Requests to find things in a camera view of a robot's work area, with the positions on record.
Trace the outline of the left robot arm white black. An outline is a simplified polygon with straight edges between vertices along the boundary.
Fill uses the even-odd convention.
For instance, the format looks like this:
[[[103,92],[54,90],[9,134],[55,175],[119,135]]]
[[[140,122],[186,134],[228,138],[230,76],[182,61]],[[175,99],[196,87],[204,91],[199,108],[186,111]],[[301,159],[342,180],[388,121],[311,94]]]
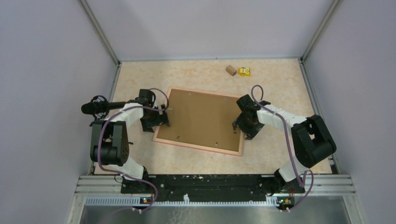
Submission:
[[[110,103],[98,95],[82,105],[84,114],[92,115],[92,136],[90,158],[100,169],[119,174],[139,193],[144,193],[151,186],[146,168],[129,155],[131,142],[128,139],[128,128],[139,121],[144,132],[153,132],[157,126],[169,126],[166,103],[157,105],[155,88],[141,89],[139,95],[127,102]]]

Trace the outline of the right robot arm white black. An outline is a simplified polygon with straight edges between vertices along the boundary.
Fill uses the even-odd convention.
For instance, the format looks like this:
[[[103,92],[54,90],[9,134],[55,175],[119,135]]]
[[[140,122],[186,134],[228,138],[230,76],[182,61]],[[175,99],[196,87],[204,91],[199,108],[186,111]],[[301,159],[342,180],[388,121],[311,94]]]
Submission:
[[[279,192],[287,192],[293,181],[304,184],[308,170],[336,152],[336,144],[319,115],[295,115],[268,101],[255,102],[249,95],[239,98],[236,104],[241,113],[232,126],[239,128],[247,140],[252,140],[265,125],[285,134],[290,160],[274,172],[274,187]]]

